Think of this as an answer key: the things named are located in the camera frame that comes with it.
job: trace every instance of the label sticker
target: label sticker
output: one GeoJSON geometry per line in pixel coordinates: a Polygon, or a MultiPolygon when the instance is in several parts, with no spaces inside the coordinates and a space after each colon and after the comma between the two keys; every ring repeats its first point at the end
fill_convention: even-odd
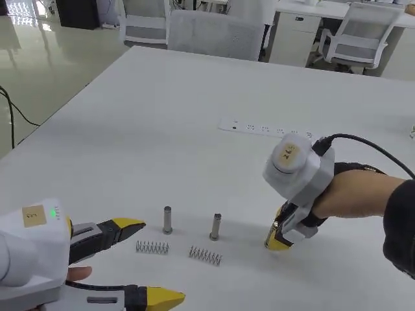
{"type": "Polygon", "coordinates": [[[23,212],[23,222],[25,227],[35,227],[46,224],[46,215],[43,205],[28,206],[21,209],[23,212]]]}
{"type": "Polygon", "coordinates": [[[295,144],[285,144],[283,150],[279,154],[279,162],[286,167],[291,164],[296,158],[296,155],[300,149],[295,144]]]}

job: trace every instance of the yellow tip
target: yellow tip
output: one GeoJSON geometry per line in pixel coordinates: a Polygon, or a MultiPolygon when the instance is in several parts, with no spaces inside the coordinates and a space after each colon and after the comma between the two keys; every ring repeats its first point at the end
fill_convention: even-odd
{"type": "Polygon", "coordinates": [[[145,224],[142,220],[132,219],[132,218],[114,218],[112,219],[121,229],[128,227],[129,225],[139,225],[145,224]]]}
{"type": "Polygon", "coordinates": [[[289,249],[290,246],[275,239],[276,231],[276,228],[272,225],[268,233],[267,239],[265,240],[265,247],[271,251],[285,251],[289,249]]]}
{"type": "Polygon", "coordinates": [[[185,294],[161,287],[147,287],[146,311],[168,311],[181,304],[185,294]]]}

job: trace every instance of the coil spring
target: coil spring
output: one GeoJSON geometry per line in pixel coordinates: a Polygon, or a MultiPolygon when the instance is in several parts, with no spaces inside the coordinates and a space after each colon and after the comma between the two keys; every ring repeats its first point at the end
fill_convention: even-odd
{"type": "Polygon", "coordinates": [[[222,261],[222,255],[213,253],[211,251],[208,251],[207,249],[197,248],[195,246],[192,246],[190,248],[189,257],[206,261],[216,266],[219,266],[220,262],[222,261]]]}
{"type": "Polygon", "coordinates": [[[169,249],[170,245],[166,242],[137,241],[136,244],[137,253],[164,255],[168,254],[169,249]]]}

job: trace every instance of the desk drawer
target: desk drawer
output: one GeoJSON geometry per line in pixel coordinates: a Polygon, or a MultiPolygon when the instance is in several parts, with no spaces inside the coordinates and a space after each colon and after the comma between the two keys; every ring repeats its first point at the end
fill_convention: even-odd
{"type": "Polygon", "coordinates": [[[301,14],[280,13],[278,19],[278,28],[310,32],[312,34],[317,33],[319,24],[320,17],[301,14]]]}

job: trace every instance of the human hand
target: human hand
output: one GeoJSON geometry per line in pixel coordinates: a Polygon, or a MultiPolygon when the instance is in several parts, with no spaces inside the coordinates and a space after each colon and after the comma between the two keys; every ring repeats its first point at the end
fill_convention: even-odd
{"type": "Polygon", "coordinates": [[[321,219],[383,216],[390,195],[404,181],[368,170],[340,173],[316,200],[313,213],[321,219]]]}
{"type": "Polygon", "coordinates": [[[75,267],[75,268],[69,268],[67,271],[67,277],[66,280],[67,281],[72,281],[72,282],[76,282],[76,281],[81,281],[86,279],[87,277],[89,277],[92,273],[92,268],[91,267],[75,267]]]}

